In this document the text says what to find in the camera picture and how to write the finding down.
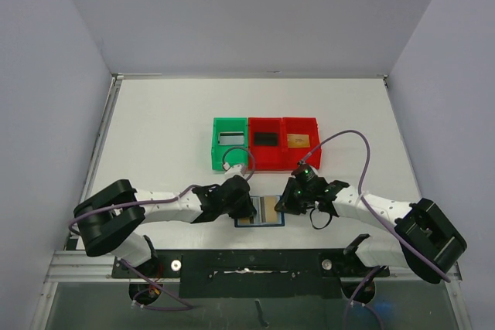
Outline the blue leather card holder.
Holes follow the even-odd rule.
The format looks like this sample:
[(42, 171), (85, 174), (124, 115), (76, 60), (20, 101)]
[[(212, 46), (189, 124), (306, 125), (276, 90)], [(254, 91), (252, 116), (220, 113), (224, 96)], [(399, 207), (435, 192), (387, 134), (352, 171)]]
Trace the blue leather card holder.
[(256, 213), (248, 218), (236, 219), (236, 228), (280, 227), (285, 225), (284, 213), (275, 210), (280, 196), (252, 196)]

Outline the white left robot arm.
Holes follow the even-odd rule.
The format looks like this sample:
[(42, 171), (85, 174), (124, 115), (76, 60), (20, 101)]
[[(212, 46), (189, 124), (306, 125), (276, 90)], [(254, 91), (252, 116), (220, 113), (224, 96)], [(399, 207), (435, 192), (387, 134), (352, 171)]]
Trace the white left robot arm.
[(222, 215), (251, 218), (256, 210), (250, 191), (240, 175), (220, 185), (189, 185), (179, 193), (139, 191), (120, 179), (79, 204), (68, 228), (82, 238), (87, 256), (110, 253), (147, 277), (155, 272), (158, 258), (150, 238), (135, 232), (141, 224), (209, 223)]

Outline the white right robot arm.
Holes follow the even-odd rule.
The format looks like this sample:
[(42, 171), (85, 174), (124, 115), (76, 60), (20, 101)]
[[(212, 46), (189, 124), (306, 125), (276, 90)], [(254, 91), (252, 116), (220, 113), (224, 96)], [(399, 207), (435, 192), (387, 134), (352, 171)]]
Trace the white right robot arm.
[(407, 267), (422, 280), (437, 284), (467, 248), (466, 240), (432, 200), (385, 199), (346, 182), (327, 182), (312, 166), (301, 165), (288, 178), (275, 210), (300, 215), (309, 209), (331, 218), (355, 219), (394, 237), (386, 241), (367, 236), (347, 252), (345, 268), (355, 275), (375, 266)]

